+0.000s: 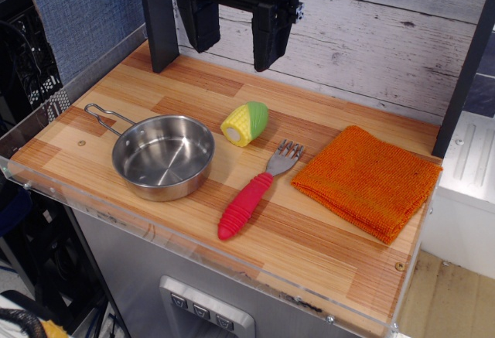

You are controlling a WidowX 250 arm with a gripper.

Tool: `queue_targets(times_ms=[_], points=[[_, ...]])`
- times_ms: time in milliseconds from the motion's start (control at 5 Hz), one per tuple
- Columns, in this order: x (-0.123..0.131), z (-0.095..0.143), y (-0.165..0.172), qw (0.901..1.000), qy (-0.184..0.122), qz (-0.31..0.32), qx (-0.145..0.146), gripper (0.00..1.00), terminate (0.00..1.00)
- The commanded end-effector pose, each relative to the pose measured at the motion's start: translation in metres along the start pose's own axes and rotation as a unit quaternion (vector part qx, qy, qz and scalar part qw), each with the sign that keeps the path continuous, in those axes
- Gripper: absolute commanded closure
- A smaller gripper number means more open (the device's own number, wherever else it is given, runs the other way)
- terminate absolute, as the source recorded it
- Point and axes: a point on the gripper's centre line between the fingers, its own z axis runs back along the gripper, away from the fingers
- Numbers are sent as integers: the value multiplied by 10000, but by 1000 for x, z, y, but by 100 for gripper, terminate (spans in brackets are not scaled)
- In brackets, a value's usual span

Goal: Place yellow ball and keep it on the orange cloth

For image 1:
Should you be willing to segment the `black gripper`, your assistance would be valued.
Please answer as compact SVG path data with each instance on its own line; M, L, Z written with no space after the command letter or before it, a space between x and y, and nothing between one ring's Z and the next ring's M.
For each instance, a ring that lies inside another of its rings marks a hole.
M267 70L285 55L292 23L303 18L299 0L176 0L190 45L198 53L220 41L219 5L253 12L254 68Z

